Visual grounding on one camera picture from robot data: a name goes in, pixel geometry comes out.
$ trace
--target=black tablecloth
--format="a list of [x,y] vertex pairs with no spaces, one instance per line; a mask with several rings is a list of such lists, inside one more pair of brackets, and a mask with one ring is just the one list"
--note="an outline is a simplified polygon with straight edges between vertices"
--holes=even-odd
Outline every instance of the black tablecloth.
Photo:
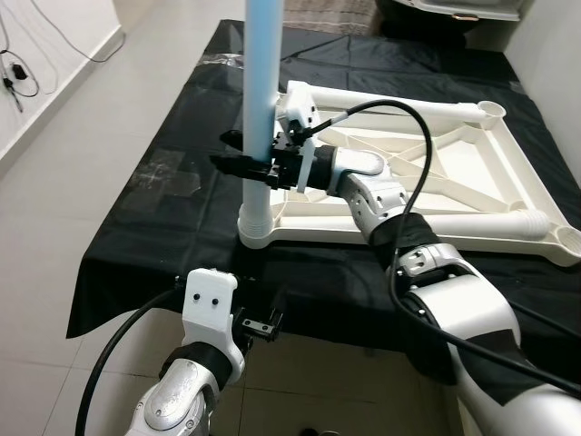
[[[274,243],[237,237],[241,180],[209,155],[241,128],[243,23],[222,21],[199,65],[124,187],[79,271],[68,337],[135,309],[198,267],[253,276],[288,295],[283,329],[335,342],[399,350],[383,271],[364,246]],[[502,54],[285,29],[281,90],[290,79],[374,94],[457,103],[492,100],[567,220],[579,228],[581,196],[535,104]],[[579,329],[580,269],[524,255],[463,253],[498,289]],[[167,302],[180,312],[179,298]],[[570,377],[581,367],[567,337],[521,318],[533,362]]]

